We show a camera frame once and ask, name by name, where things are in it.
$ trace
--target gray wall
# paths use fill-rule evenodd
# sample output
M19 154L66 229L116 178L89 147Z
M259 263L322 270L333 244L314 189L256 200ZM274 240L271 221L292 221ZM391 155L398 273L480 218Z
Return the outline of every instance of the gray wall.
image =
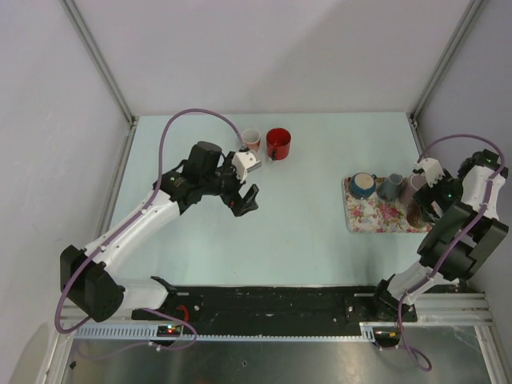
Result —
M512 168L512 2L490 0L448 74L420 119L428 143L454 133L480 134L496 142ZM460 162L483 148L477 142L445 142L430 155L456 171ZM512 226L512 177L498 201L500 220ZM472 279L489 298L512 359L512 234Z
M126 126L58 1L1 1L0 52L0 382L28 384L58 257L94 236Z

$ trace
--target metal frame bar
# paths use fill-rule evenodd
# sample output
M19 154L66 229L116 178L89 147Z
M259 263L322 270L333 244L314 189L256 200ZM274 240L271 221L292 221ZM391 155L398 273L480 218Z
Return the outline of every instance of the metal frame bar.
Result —
M125 175L126 165L128 164L128 157L130 156L131 146L135 139L137 124L138 119L136 118L123 140L121 153L119 154L114 176L110 182L109 194L102 210L102 216L100 217L98 230L96 231L96 237L101 236L110 228L112 216L114 215L115 204L118 200L119 190L121 189L122 179Z
M482 350L483 359L486 362L490 381L493 384L512 382L510 366L498 336L495 326L476 326L478 344Z
M126 100L122 95L121 90L119 89L119 86L116 83L114 76L112 75L112 72L106 64L106 61L103 58L103 55L99 50L98 44L94 40L93 35L89 30L89 27L87 26L82 14L80 13L76 4L74 3L74 0L59 1L62 4L62 8L64 8L64 11L71 20L71 24L73 24L73 27L77 32L77 35L82 40L83 45L85 46L87 53L89 54L94 65L96 66L96 69L98 70L100 76L102 77L109 91L112 93L112 96L118 104L118 107L121 110L126 122L129 125L132 124L134 120L133 114L131 113L128 104L126 103Z
M442 53L434 72L430 76L422 95L412 110L411 115L413 120L418 120L421 116L488 1L489 0L471 0L471 3L466 8L466 12L462 16L448 45Z

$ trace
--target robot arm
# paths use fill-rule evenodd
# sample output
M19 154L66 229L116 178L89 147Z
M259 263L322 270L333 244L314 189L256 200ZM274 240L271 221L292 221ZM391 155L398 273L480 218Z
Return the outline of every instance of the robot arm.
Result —
M432 286L457 278L469 279L504 239L509 228L498 220L496 201L508 176L507 168L494 177L490 194L486 196L487 181L498 168L498 156L489 150L466 159L457 178L452 178L435 159L427 158L416 164L415 172L424 174L427 184L414 195L414 200L423 219L434 223L434 227L418 248L419 261L379 283L374 297L385 304L388 313L397 313L398 301L405 292L408 295L403 310L408 310ZM483 215L466 237L448 250L461 230L477 218L481 206L486 207ZM448 257L434 273L447 250Z
M160 278L118 277L122 264L132 253L204 195L220 196L235 217L258 208L256 185L249 188L244 198L239 191L247 174L261 166L261 160L254 152L230 152L218 166L221 155L222 150L215 144L199 142L187 160L162 176L156 193L155 183L147 198L115 228L84 249L67 247L61 254L62 289L93 252L101 251L80 273L68 298L96 322L108 319L119 309L159 308L169 294L169 284Z

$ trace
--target light blue table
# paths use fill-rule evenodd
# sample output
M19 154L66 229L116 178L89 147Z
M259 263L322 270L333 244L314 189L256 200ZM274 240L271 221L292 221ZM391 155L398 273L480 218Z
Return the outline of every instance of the light blue table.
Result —
M157 177L157 151L168 116L138 123L112 223L125 217ZM124 277L157 275L176 285L365 285L418 259L424 234L353 234L346 227L342 179L359 171L408 175L418 156L403 113L237 114L240 130L292 134L283 161L265 155L249 176L260 189L259 209L235 218L219 197L204 197L161 229L132 257ZM188 157L197 141L238 148L224 122L206 115L172 125L165 168Z

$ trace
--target floral tray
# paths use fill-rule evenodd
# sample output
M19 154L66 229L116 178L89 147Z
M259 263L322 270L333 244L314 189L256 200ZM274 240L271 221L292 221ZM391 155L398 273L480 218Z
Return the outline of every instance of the floral tray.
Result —
M385 178L377 178L377 187ZM430 226L418 229L406 220L406 208L395 200L384 202L373 193L367 200L358 200L349 193L350 178L343 180L346 224L352 232L366 233L426 233Z

